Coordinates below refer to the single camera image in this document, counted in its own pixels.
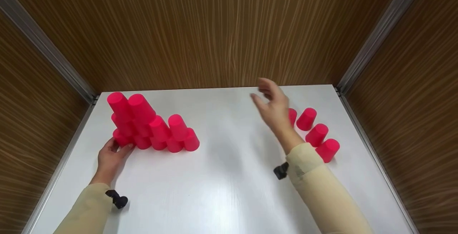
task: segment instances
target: upside-down cup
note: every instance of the upside-down cup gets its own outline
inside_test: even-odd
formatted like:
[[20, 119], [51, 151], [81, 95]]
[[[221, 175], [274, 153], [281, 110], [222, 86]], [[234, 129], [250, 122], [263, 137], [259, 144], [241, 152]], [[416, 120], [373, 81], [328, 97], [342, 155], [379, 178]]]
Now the upside-down cup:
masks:
[[132, 144], [133, 140], [130, 137], [123, 136], [119, 129], [115, 129], [113, 131], [113, 138], [116, 140], [116, 143], [118, 143], [119, 146], [124, 147], [127, 146], [128, 144]]
[[200, 141], [192, 128], [188, 128], [188, 135], [184, 140], [186, 151], [196, 151], [199, 148]]
[[170, 133], [169, 127], [159, 115], [156, 115], [154, 120], [150, 122], [149, 126], [151, 128], [152, 135], [159, 142], [166, 142], [172, 135], [172, 133]]
[[164, 150], [167, 147], [167, 143], [166, 142], [159, 142], [154, 137], [150, 137], [149, 141], [151, 141], [151, 146], [153, 147], [154, 150], [161, 151], [161, 150]]
[[118, 117], [114, 113], [111, 115], [111, 120], [113, 121], [113, 123], [116, 125], [116, 128], [119, 129], [119, 131], [121, 132], [123, 136], [135, 136], [137, 134], [137, 131], [135, 129], [133, 122], [128, 121], [126, 123], [122, 123], [121, 121], [119, 121]]
[[326, 137], [329, 129], [325, 124], [319, 123], [310, 130], [306, 135], [306, 142], [310, 143], [313, 147], [319, 147]]
[[309, 131], [312, 128], [315, 118], [316, 110], [314, 108], [307, 108], [297, 119], [296, 126], [300, 130]]
[[337, 153], [337, 151], [340, 148], [339, 142], [337, 142], [335, 139], [328, 139], [324, 141], [318, 148], [315, 149], [316, 153], [321, 156], [323, 161], [327, 164], [332, 160], [334, 155]]
[[167, 140], [167, 149], [173, 153], [179, 152], [183, 149], [183, 142], [177, 141], [173, 137], [170, 137]]
[[129, 105], [135, 120], [141, 124], [147, 125], [156, 117], [156, 112], [141, 94], [134, 94], [129, 97]]
[[113, 92], [108, 95], [107, 102], [119, 122], [126, 123], [134, 118], [129, 102], [121, 92]]
[[297, 112], [293, 108], [288, 109], [288, 117], [291, 126], [294, 127], [294, 123], [296, 122]]
[[134, 126], [135, 126], [139, 136], [142, 136], [142, 137], [153, 136], [152, 135], [152, 131], [151, 131], [151, 127], [149, 126], [149, 124], [142, 124], [139, 121], [137, 121], [137, 119], [133, 120], [133, 123], [134, 123]]
[[188, 136], [188, 127], [178, 114], [169, 117], [169, 127], [173, 138], [177, 141], [183, 141]]
[[151, 146], [151, 141], [149, 140], [149, 137], [134, 136], [134, 141], [137, 147], [142, 150], [148, 149]]

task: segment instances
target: long sleeve shirt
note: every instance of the long sleeve shirt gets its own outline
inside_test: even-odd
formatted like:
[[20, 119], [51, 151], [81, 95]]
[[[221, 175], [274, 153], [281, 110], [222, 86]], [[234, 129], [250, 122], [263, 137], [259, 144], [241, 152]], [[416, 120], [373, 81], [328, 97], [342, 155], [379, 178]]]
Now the long sleeve shirt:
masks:
[[[364, 215], [315, 149], [303, 143], [286, 156], [288, 176], [322, 234], [371, 234]], [[108, 185], [88, 185], [54, 234], [102, 234], [112, 207]]]

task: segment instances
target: white table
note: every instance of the white table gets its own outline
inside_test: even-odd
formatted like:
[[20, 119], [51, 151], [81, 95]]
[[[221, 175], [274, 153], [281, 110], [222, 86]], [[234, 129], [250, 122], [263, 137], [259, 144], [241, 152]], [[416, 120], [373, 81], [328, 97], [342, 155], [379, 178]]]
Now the white table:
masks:
[[[315, 123], [341, 149], [329, 167], [377, 234], [411, 230], [380, 170], [363, 145], [331, 85], [282, 87], [298, 114], [313, 107]], [[179, 113], [201, 141], [194, 152], [136, 149], [115, 183], [129, 198], [113, 210], [105, 233], [319, 233], [288, 178], [273, 168], [284, 153], [249, 97], [255, 88], [142, 91], [164, 119]], [[137, 92], [124, 92], [129, 97]], [[102, 93], [32, 233], [52, 233], [88, 184], [97, 153], [115, 125]]]

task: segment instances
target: wooden wall panel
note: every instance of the wooden wall panel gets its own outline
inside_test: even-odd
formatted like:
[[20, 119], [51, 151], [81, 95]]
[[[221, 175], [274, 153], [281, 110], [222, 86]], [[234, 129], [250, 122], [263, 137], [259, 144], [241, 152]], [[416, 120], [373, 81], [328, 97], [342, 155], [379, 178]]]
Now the wooden wall panel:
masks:
[[391, 0], [20, 0], [98, 92], [337, 84]]
[[348, 95], [422, 234], [458, 233], [458, 0], [415, 0]]
[[0, 13], [0, 233], [20, 233], [88, 105]]

